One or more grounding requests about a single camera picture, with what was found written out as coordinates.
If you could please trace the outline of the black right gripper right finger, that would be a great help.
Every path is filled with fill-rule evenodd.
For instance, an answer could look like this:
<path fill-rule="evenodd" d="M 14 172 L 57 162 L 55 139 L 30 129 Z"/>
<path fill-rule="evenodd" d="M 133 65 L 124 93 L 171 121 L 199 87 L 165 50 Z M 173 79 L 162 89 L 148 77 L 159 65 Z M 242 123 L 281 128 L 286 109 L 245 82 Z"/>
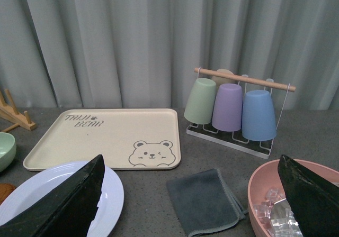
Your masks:
<path fill-rule="evenodd" d="M 303 236 L 338 236 L 338 187 L 285 154 L 278 174 Z"/>

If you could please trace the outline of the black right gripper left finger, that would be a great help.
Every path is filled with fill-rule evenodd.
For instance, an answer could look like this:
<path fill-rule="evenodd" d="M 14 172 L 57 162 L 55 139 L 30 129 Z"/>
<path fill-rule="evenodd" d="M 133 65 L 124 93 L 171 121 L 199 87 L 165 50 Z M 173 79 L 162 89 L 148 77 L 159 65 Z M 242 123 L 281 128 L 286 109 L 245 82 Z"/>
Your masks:
<path fill-rule="evenodd" d="M 104 173 L 104 159 L 98 155 L 3 224 L 1 236 L 87 236 L 98 211 Z"/>

